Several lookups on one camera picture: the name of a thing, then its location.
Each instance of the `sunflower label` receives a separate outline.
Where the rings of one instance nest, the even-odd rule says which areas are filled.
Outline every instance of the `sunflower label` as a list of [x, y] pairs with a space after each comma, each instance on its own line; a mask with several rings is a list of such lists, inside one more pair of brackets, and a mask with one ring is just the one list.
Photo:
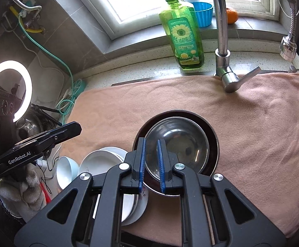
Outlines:
[[199, 64], [198, 48], [188, 19], [170, 19], [168, 27], [180, 65]]

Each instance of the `metal hose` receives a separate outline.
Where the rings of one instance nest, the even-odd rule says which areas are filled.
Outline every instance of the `metal hose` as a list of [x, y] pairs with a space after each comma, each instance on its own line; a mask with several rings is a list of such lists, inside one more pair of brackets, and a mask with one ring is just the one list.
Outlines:
[[40, 11], [42, 10], [42, 7], [40, 5], [28, 6], [28, 5], [23, 4], [20, 0], [13, 0], [13, 2], [15, 2], [19, 7], [21, 7], [22, 9], [24, 9], [26, 11], [37, 10], [37, 12], [33, 16], [33, 19], [35, 19], [38, 16], [38, 14], [40, 13]]
[[295, 42], [295, 35], [296, 35], [296, 10], [291, 9], [291, 23], [290, 23], [290, 31], [289, 34], [291, 34], [291, 40], [292, 42]]

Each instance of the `screw head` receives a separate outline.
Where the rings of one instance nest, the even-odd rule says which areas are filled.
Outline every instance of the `screw head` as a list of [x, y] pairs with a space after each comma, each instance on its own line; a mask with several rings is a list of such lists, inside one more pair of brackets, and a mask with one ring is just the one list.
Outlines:
[[121, 169], [121, 170], [127, 170], [127, 169], [129, 169], [129, 167], [130, 167], [130, 165], [128, 164], [128, 163], [121, 163], [120, 165], [119, 165], [119, 168]]
[[224, 177], [222, 174], [214, 174], [213, 179], [215, 179], [216, 181], [222, 181]]
[[81, 180], [88, 180], [90, 178], [90, 174], [88, 172], [84, 172], [80, 174], [80, 179]]
[[183, 163], [176, 163], [175, 168], [177, 170], [183, 170], [185, 168], [185, 165]]

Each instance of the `teal cable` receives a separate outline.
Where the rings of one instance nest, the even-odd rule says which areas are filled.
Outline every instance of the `teal cable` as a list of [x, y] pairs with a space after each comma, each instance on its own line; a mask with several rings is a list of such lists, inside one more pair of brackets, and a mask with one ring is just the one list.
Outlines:
[[[69, 74], [70, 74], [70, 77], [71, 77], [71, 80], [72, 80], [72, 88], [71, 88], [72, 89], [72, 95], [71, 95], [71, 99], [64, 99], [64, 100], [60, 101], [58, 103], [58, 105], [57, 105], [59, 113], [63, 116], [62, 117], [62, 124], [65, 124], [65, 116], [68, 115], [71, 112], [72, 108], [73, 108], [73, 105], [74, 105], [74, 102], [75, 102], [75, 99], [76, 99], [75, 98], [75, 93], [78, 91], [79, 87], [77, 88], [76, 92], [74, 92], [74, 79], [73, 79], [72, 72], [71, 72], [70, 68], [67, 66], [67, 64], [65, 62], [63, 62], [60, 58], [58, 58], [55, 55], [51, 54], [48, 50], [46, 50], [43, 46], [41, 46], [38, 42], [36, 42], [32, 37], [30, 37], [30, 35], [27, 33], [27, 31], [24, 29], [23, 25], [21, 24], [21, 16], [18, 17], [18, 20], [19, 20], [19, 26], [20, 26], [20, 28], [22, 29], [22, 31], [24, 32], [24, 34], [28, 37], [28, 39], [31, 40], [35, 45], [37, 45], [40, 49], [42, 49], [45, 53], [47, 53], [51, 57], [53, 57], [56, 60], [58, 60], [61, 64], [63, 64], [66, 67], [66, 69], [68, 70]], [[67, 109], [65, 110], [65, 112], [62, 112], [60, 110], [60, 107], [59, 107], [60, 104], [63, 103], [63, 102], [70, 103], [69, 106], [67, 107]]]

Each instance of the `kitchen faucet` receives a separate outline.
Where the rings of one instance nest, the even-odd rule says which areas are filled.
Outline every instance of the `kitchen faucet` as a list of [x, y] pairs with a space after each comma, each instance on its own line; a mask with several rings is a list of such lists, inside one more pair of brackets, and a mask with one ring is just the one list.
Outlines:
[[227, 49], [227, 13], [225, 0], [213, 0], [215, 6], [217, 30], [218, 30], [218, 48], [216, 54], [216, 75], [221, 78], [226, 93], [232, 93], [238, 90], [246, 81], [260, 73], [261, 69], [257, 66], [255, 69], [239, 78], [230, 67], [230, 51]]
[[291, 12], [290, 30], [287, 36], [282, 38], [280, 43], [280, 55], [285, 60], [292, 62], [296, 57], [297, 44], [295, 42], [296, 35], [296, 0], [287, 0]]

